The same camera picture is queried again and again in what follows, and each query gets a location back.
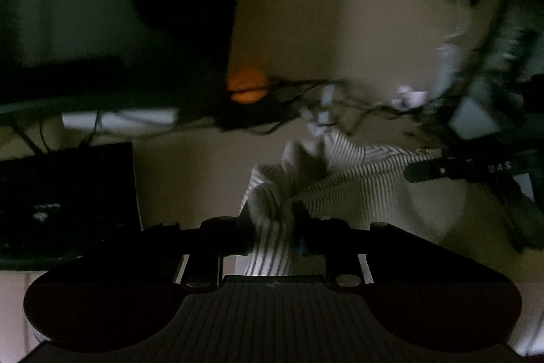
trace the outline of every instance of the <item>cable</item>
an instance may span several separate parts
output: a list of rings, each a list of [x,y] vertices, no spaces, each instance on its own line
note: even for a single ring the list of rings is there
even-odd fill
[[[36,145],[30,137],[28,137],[28,134],[24,132],[24,130],[18,125],[18,123],[13,120],[10,125],[15,133],[19,135],[19,137],[28,145],[28,147],[34,151],[34,154],[36,155],[44,155],[45,153],[40,149],[38,145]]]
[[[350,96],[346,95],[346,98],[349,99],[352,103],[348,103],[344,100],[335,99],[333,101],[333,104],[360,111],[360,114],[355,118],[354,122],[350,125],[350,128],[345,128],[345,125],[342,123],[342,116],[338,116],[337,125],[343,130],[343,132],[347,136],[353,136],[363,120],[368,116],[382,114],[384,119],[393,121],[404,116],[405,114],[408,114],[396,110],[390,105],[384,105],[382,103],[376,103],[372,105],[366,102],[363,102],[363,104],[361,105],[357,102],[357,100],[353,99]]]
[[[90,146],[91,143],[92,143],[92,140],[94,139],[95,135],[96,135],[96,132],[98,130],[98,127],[99,127],[99,122],[101,121],[101,117],[102,117],[102,111],[97,111],[96,112],[96,117],[95,117],[95,124],[92,128],[92,131],[89,133],[89,135],[81,141],[80,143],[80,147],[83,147],[83,146]]]
[[[42,144],[44,144],[44,148],[46,149],[46,151],[47,151],[48,153],[51,153],[51,148],[49,148],[49,145],[48,145],[47,142],[45,141],[45,136],[44,136],[44,119],[43,119],[43,117],[40,119],[40,139],[41,139]]]
[[[325,79],[325,80],[314,80],[314,81],[293,81],[292,83],[291,82],[285,82],[284,86],[286,86],[286,85],[288,85],[288,86],[305,85],[305,84],[308,84],[308,83],[311,83],[312,85],[310,85],[308,88],[306,88],[306,90],[304,90],[302,93],[296,95],[295,97],[293,97],[293,98],[291,98],[289,100],[286,100],[284,102],[281,102],[281,104],[282,105],[291,105],[294,102],[296,102],[297,100],[300,100],[301,98],[303,98],[306,94],[308,94],[308,92],[310,92],[314,88],[317,88],[318,86],[326,84],[328,82],[331,82],[331,80],[330,79]],[[278,123],[274,124],[272,127],[270,127],[269,129],[267,129],[265,131],[259,131],[259,130],[256,130],[254,128],[248,128],[248,129],[245,130],[245,132],[248,133],[248,134],[252,134],[254,136],[268,136],[268,135],[270,135],[272,133],[275,133],[278,129],[280,129],[284,125],[288,124],[289,122],[294,121],[298,117],[299,117],[298,115],[294,115],[291,118],[285,119],[285,120],[283,120],[281,122],[278,122]]]
[[[249,93],[253,91],[262,91],[264,89],[268,89],[270,90],[270,92],[273,92],[273,91],[276,91],[277,89],[281,89],[287,86],[301,86],[301,85],[308,85],[308,84],[315,84],[315,83],[324,84],[327,82],[331,82],[331,79],[279,80],[275,83],[263,85],[259,87],[229,90],[229,93],[232,93],[232,94]]]
[[[463,36],[469,32],[471,25],[471,0],[456,0],[457,6],[457,25],[455,30],[449,36],[445,36],[444,43],[448,43],[455,37]]]
[[[281,127],[283,127],[284,125],[287,125],[289,122],[292,122],[294,120],[295,120],[295,118],[292,118],[290,120],[284,120],[284,121],[278,122],[273,127],[269,128],[266,131],[258,131],[258,130],[252,129],[252,128],[248,128],[245,132],[249,133],[249,134],[252,134],[254,136],[268,136],[268,135],[270,135],[272,133],[275,133]]]

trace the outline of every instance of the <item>white cloth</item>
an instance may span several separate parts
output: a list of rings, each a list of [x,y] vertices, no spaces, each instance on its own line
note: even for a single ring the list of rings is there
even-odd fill
[[[294,247],[294,200],[302,200],[313,217],[343,219],[356,229],[384,221],[439,242],[462,213],[466,183],[440,179],[412,184],[403,172],[410,163],[440,155],[438,149],[356,146],[337,130],[317,141],[288,143],[280,163],[252,170],[242,207],[247,203],[257,241],[249,257],[238,257],[236,272],[324,273],[323,257],[302,257]]]

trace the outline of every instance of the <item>orange light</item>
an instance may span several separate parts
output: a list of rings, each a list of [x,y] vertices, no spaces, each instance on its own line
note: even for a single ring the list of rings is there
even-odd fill
[[[234,94],[231,99],[239,104],[251,105],[268,94],[268,78],[257,67],[248,66],[231,70],[227,87]]]

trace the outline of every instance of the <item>black cable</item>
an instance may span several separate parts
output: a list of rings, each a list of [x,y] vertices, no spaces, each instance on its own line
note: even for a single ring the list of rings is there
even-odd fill
[[[344,106],[346,108],[353,108],[355,110],[361,111],[361,114],[358,115],[357,119],[355,119],[355,123],[352,125],[352,127],[349,130],[346,130],[345,133],[347,136],[353,136],[363,120],[371,115],[380,115],[382,114],[382,117],[388,121],[394,121],[398,118],[401,118],[404,116],[404,112],[396,110],[390,105],[376,105],[367,107],[366,109],[362,106],[357,105],[350,105],[347,103],[338,103],[335,101],[334,103],[339,104],[341,106]]]
[[[239,93],[250,93],[254,91],[263,91],[264,89],[269,90],[270,92],[276,91],[277,89],[293,86],[301,86],[308,84],[326,84],[327,82],[332,82],[331,79],[313,79],[313,80],[280,80],[275,84],[267,84],[260,87],[251,87],[251,88],[242,88],[242,89],[233,89],[229,90],[231,94]]]
[[[326,83],[330,82],[330,79],[317,80],[317,81],[300,81],[300,82],[298,82],[298,81],[293,81],[293,83],[286,82],[284,85],[303,85],[303,84],[307,84],[307,83],[312,83],[312,85],[309,86],[308,88],[306,88],[306,90],[304,90],[302,93],[298,94],[294,98],[286,100],[285,102],[281,102],[282,105],[291,105],[292,103],[296,102],[297,100],[303,98],[306,94],[308,94],[308,92],[310,92],[314,88],[317,88],[320,85],[323,85],[323,84],[326,84]],[[292,118],[285,119],[285,120],[283,120],[281,122],[278,122],[278,123],[274,124],[271,128],[269,128],[269,129],[267,129],[265,131],[259,131],[259,130],[253,129],[253,128],[248,128],[248,129],[245,130],[245,132],[249,133],[249,134],[252,134],[254,136],[268,136],[268,135],[276,132],[278,129],[280,129],[284,125],[288,124],[289,122],[294,121],[298,117],[299,116],[296,115],[296,116],[294,116]]]
[[[277,130],[279,130],[284,125],[287,125],[289,122],[293,122],[293,121],[294,121],[294,118],[290,119],[290,120],[284,120],[284,121],[278,122],[273,127],[267,129],[266,131],[258,131],[256,129],[248,128],[247,130],[245,130],[245,132],[249,133],[249,134],[252,134],[254,136],[268,136],[268,135],[276,132]]]
[[[40,119],[40,139],[41,139],[42,144],[44,144],[44,148],[46,149],[46,151],[47,151],[48,153],[51,153],[51,148],[49,148],[49,145],[48,145],[47,142],[45,141],[45,136],[44,136],[44,119],[43,119],[43,117]]]
[[[102,117],[102,111],[97,111],[96,112],[96,117],[95,117],[95,124],[94,124],[94,126],[92,128],[92,131],[89,133],[89,135],[86,137],[86,139],[83,140],[80,143],[80,147],[81,146],[90,146],[91,145],[92,140],[95,138],[96,132],[98,130],[99,122],[101,120],[101,117]]]
[[[371,104],[364,104],[364,105],[360,105],[358,104],[355,100],[351,99],[350,100],[352,101],[351,103],[348,103],[344,100],[339,100],[339,99],[335,99],[333,100],[333,103],[334,105],[340,105],[340,106],[343,106],[345,108],[353,108],[354,110],[358,110],[358,111],[362,111],[363,113],[366,113],[368,110],[371,110],[372,108],[374,108],[373,105]]]
[[[28,145],[28,147],[34,151],[34,154],[36,155],[43,155],[45,154],[38,145],[36,145],[30,137],[28,137],[28,134],[24,132],[24,130],[18,125],[18,123],[13,120],[10,124],[13,131],[19,135],[19,137]]]

